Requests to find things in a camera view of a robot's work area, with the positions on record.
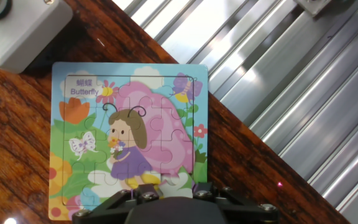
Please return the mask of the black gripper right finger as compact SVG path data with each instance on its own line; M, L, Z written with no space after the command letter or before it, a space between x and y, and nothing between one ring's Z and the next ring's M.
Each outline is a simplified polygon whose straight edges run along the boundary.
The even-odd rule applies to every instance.
M230 187L218 189L212 182L193 187L193 199L212 208L203 210L222 218L224 223L279 224L279 210L269 203L257 204Z

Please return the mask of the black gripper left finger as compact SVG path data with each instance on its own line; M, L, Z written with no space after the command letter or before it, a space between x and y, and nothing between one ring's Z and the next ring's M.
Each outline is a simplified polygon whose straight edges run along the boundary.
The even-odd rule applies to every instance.
M137 205L161 198L161 191L153 184L139 185L134 190L120 190L93 210L82 209L72 215L72 224L124 223Z

